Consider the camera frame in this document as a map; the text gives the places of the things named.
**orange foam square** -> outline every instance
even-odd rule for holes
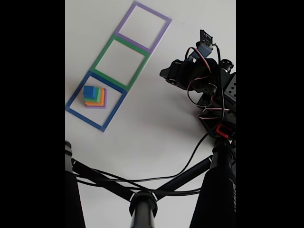
[[[91,102],[91,101],[86,101],[85,104],[87,106],[104,106],[105,104],[105,90],[103,88],[101,89],[101,95],[100,95],[100,100],[99,102]]]

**blue foam square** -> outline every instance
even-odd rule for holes
[[[105,123],[102,126],[100,126],[99,124],[93,122],[92,120],[86,118],[85,116],[81,115],[80,113],[78,113],[75,110],[70,108],[72,102],[75,100],[75,98],[79,94],[80,90],[85,86],[85,83],[89,77],[93,77],[93,78],[97,79],[98,81],[101,81],[102,83],[112,87],[113,89],[115,89],[116,91],[118,91],[122,94],[121,97],[119,98],[119,100],[117,101],[115,107],[112,109],[111,113],[109,114],[107,120],[105,121]],[[123,90],[122,88],[118,87],[117,85],[113,84],[112,82],[109,82],[108,80],[98,76],[97,74],[93,73],[92,71],[88,71],[87,74],[85,75],[85,77],[80,82],[77,89],[75,90],[75,92],[73,93],[73,95],[71,96],[71,98],[69,99],[69,101],[67,102],[66,110],[69,113],[73,114],[74,116],[78,117],[79,119],[87,122],[88,124],[92,125],[93,127],[97,128],[98,130],[104,132],[127,94],[128,94],[127,91]]]
[[[84,97],[90,99],[96,99],[97,89],[93,86],[84,86]]]

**green square frame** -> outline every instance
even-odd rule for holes
[[[107,49],[110,47],[111,43],[113,42],[113,40],[118,41],[119,43],[131,48],[132,50],[142,54],[144,56],[144,59],[142,60],[142,62],[140,63],[140,65],[138,66],[138,68],[136,69],[135,73],[133,74],[133,77],[130,81],[130,83],[125,86],[124,84],[116,81],[115,79],[109,77],[108,75],[100,72],[99,70],[96,70],[96,66],[97,64],[100,62],[101,58],[104,56],[104,54],[106,53]],[[117,85],[118,87],[122,88],[123,90],[129,92],[131,87],[133,86],[134,82],[136,81],[136,79],[138,78],[139,74],[141,73],[141,71],[143,70],[143,67],[145,66],[145,64],[147,63],[149,57],[151,54],[149,54],[148,52],[140,49],[139,47],[129,43],[128,41],[116,36],[116,35],[112,35],[110,37],[110,39],[108,40],[108,42],[105,44],[104,48],[102,49],[102,51],[100,52],[100,54],[98,55],[97,59],[94,61],[94,63],[92,64],[90,71],[94,72],[95,74],[97,74],[98,76],[112,82],[113,84]]]

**electrical wire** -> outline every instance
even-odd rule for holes
[[[216,116],[216,117],[201,117],[200,115],[202,115],[202,113],[205,112],[206,110],[221,111],[222,109],[221,108],[205,108],[199,114],[199,119],[202,119],[202,120],[218,119],[218,116]],[[230,109],[225,108],[225,112],[229,112],[229,111],[230,111]]]
[[[192,83],[193,81],[199,80],[199,79],[204,79],[204,78],[206,78],[206,77],[198,77],[198,78],[193,79],[192,81],[190,81],[190,83],[189,83],[189,85],[188,85],[188,88],[187,88],[187,96],[188,96],[189,100],[190,100],[193,104],[195,104],[197,107],[200,107],[200,108],[205,108],[205,107],[209,107],[210,105],[212,105],[213,96],[211,96],[210,103],[209,103],[208,105],[198,105],[197,103],[195,103],[195,102],[191,99],[191,97],[190,97],[190,95],[189,95],[189,88],[190,88],[190,85],[191,85],[191,83]]]
[[[194,48],[194,47],[188,48],[188,50],[187,50],[187,52],[186,52],[186,55],[185,55],[185,60],[188,59],[188,53],[189,53],[190,49],[193,49],[193,50],[198,54],[198,56],[201,58],[201,60],[203,60],[203,62],[206,64],[206,67],[207,67],[207,69],[209,70],[210,75],[212,75],[212,72],[211,72],[211,69],[210,69],[210,67],[209,67],[208,62],[205,60],[204,56],[203,56],[196,48]],[[190,99],[190,101],[191,101],[193,104],[195,104],[195,105],[198,106],[198,107],[208,107],[208,106],[210,106],[210,105],[212,104],[212,102],[213,102],[213,96],[212,96],[211,99],[210,99],[210,104],[209,104],[209,105],[198,105],[197,103],[195,103],[195,102],[190,98],[190,95],[189,95],[189,88],[190,88],[191,83],[194,82],[195,80],[204,79],[204,78],[206,78],[206,77],[197,77],[197,78],[193,79],[193,80],[189,83],[188,88],[187,88],[187,96],[188,96],[188,98]]]
[[[222,85],[222,77],[221,77],[221,67],[220,67],[220,62],[221,62],[221,59],[220,59],[220,50],[219,50],[219,47],[214,44],[216,47],[217,47],[217,53],[218,53],[218,85],[219,85],[219,94],[221,96],[221,101],[222,101],[222,115],[221,115],[221,118],[219,120],[219,122],[213,127],[210,129],[209,133],[211,133],[212,131],[214,131],[219,125],[220,123],[223,121],[224,117],[225,117],[225,99],[224,99],[224,92],[223,92],[223,85]]]
[[[102,185],[99,184],[92,184],[88,183],[82,180],[78,180],[77,182],[89,185],[89,186],[94,186],[94,187],[100,187],[103,188]],[[188,195],[194,195],[194,194],[199,194],[200,189],[194,189],[194,190],[189,190],[189,191],[162,191],[162,190],[154,190],[154,189],[146,189],[146,188],[132,188],[132,187],[125,187],[129,190],[142,190],[142,191],[150,191],[159,195],[167,195],[167,196],[188,196]]]
[[[121,178],[119,176],[116,176],[116,175],[113,175],[113,174],[110,174],[110,173],[107,173],[107,172],[104,172],[104,171],[101,171],[101,170],[97,170],[97,169],[94,169],[95,171],[99,172],[99,173],[102,173],[102,174],[105,174],[105,175],[108,175],[108,176],[111,176],[111,177],[114,177],[114,178],[117,178],[117,180],[115,179],[107,179],[105,181],[120,181],[120,182],[128,182],[128,183],[131,183],[132,182],[145,182],[145,181],[155,181],[155,180],[163,180],[163,179],[170,179],[170,178],[174,178],[174,177],[177,177],[179,175],[181,175],[186,169],[187,167],[189,166],[190,162],[192,161],[193,159],[193,156],[195,155],[196,153],[196,150],[198,149],[198,147],[200,146],[200,144],[204,141],[204,139],[208,136],[208,133],[206,133],[201,139],[200,141],[198,142],[198,144],[196,145],[190,159],[188,160],[186,166],[177,174],[175,175],[172,175],[172,176],[166,176],[166,177],[154,177],[154,178],[146,178],[146,179],[138,179],[138,180],[126,180],[124,178]]]

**square outline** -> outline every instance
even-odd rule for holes
[[[89,77],[93,77],[95,79],[97,79],[98,81],[110,86],[111,88],[115,89],[116,91],[120,92],[122,95],[121,97],[118,99],[116,105],[114,106],[113,110],[111,111],[111,113],[109,114],[109,116],[107,117],[107,119],[105,120],[105,123],[103,126],[96,124],[95,122],[93,122],[92,120],[86,118],[85,116],[81,115],[80,113],[76,112],[75,110],[71,109],[70,106],[73,103],[73,101],[75,100],[75,98],[78,96],[78,94],[80,93],[80,90],[82,89],[82,87],[85,85],[86,81],[88,80]],[[66,104],[66,110],[73,114],[74,116],[78,117],[79,119],[87,122],[88,124],[92,125],[93,127],[97,128],[98,130],[104,132],[105,129],[107,128],[107,126],[109,125],[110,121],[112,120],[113,116],[115,115],[116,111],[118,110],[119,106],[121,105],[121,103],[123,102],[125,96],[127,95],[127,91],[123,90],[122,88],[118,87],[117,85],[105,80],[104,78],[100,77],[99,75],[95,74],[92,71],[88,71],[87,74],[85,75],[85,77],[81,80],[79,86],[77,87],[77,89],[75,90],[75,92],[73,93],[73,95],[71,96],[71,98],[69,99],[69,101]]]
[[[166,21],[166,23],[164,24],[164,26],[162,27],[162,29],[160,30],[158,36],[155,38],[154,40],[154,43],[152,44],[151,48],[147,48],[139,43],[137,43],[136,41],[134,40],[131,40],[129,39],[128,37],[122,35],[119,33],[119,30],[123,27],[123,25],[125,24],[125,22],[128,20],[129,16],[131,15],[131,13],[133,12],[133,10],[135,9],[135,7],[138,6],[152,14],[154,14],[155,16],[161,18],[161,19],[164,19]],[[115,29],[114,31],[114,34],[120,38],[123,38],[124,40],[130,42],[131,44],[141,48],[142,50],[148,52],[149,54],[151,54],[154,49],[156,48],[157,44],[160,42],[163,34],[165,33],[165,31],[167,30],[168,26],[170,25],[172,19],[160,14],[159,12],[156,12],[155,10],[145,6],[145,5],[142,5],[141,3],[137,2],[137,1],[134,1],[131,5],[131,7],[129,8],[129,10],[127,11],[126,15],[123,17],[122,21],[119,23],[119,25],[117,26],[117,28]]]
[[[142,62],[139,64],[139,66],[137,67],[136,71],[134,72],[132,78],[131,78],[131,81],[130,83],[125,86],[124,84],[116,81],[115,79],[111,78],[110,76],[100,72],[99,70],[96,70],[96,66],[97,64],[100,62],[100,60],[102,59],[102,57],[105,55],[106,51],[108,50],[108,48],[110,47],[110,45],[112,44],[112,42],[116,40],[117,42],[127,46],[128,48],[142,54],[144,56]],[[139,47],[137,47],[136,45],[133,45],[131,43],[129,43],[128,41],[116,36],[115,34],[113,34],[109,40],[107,41],[107,43],[105,44],[104,48],[102,49],[102,51],[100,52],[100,54],[98,55],[98,57],[96,58],[96,60],[94,61],[94,63],[92,64],[91,68],[90,68],[90,71],[92,71],[93,73],[97,74],[98,76],[108,80],[109,82],[112,82],[113,84],[115,84],[116,86],[122,88],[123,90],[125,91],[130,91],[130,89],[132,88],[134,82],[136,81],[136,79],[138,78],[139,74],[141,73],[141,71],[143,70],[143,67],[146,65],[149,57],[151,55],[144,51],[144,50],[141,50]]]

